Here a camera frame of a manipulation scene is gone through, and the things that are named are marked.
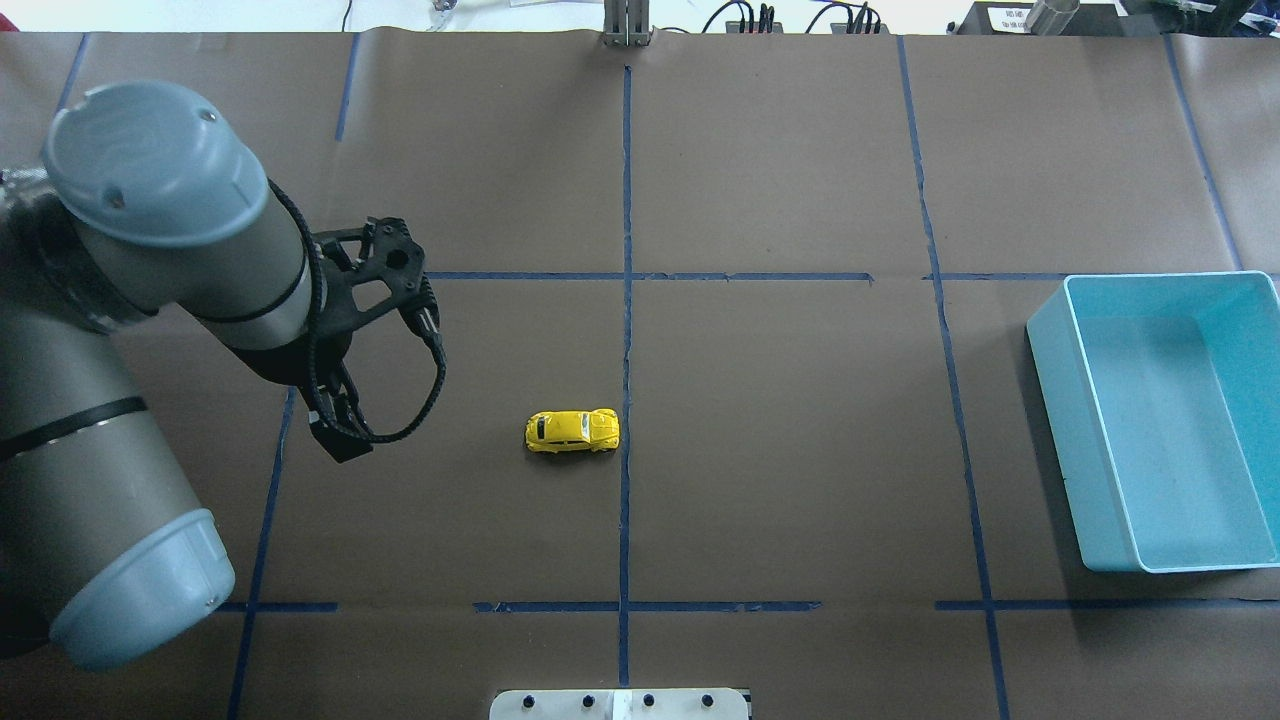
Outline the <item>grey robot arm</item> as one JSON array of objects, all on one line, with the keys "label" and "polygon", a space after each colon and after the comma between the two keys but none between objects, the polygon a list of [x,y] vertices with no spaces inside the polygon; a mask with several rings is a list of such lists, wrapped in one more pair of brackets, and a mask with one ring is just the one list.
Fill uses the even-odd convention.
[{"label": "grey robot arm", "polygon": [[[404,220],[316,233],[215,105],[137,79],[52,118],[3,170],[3,657],[105,671],[218,610],[236,570],[113,336],[170,305],[300,393],[338,462],[413,433],[445,383],[425,252]],[[344,359],[399,314],[435,372],[375,432]]]}]

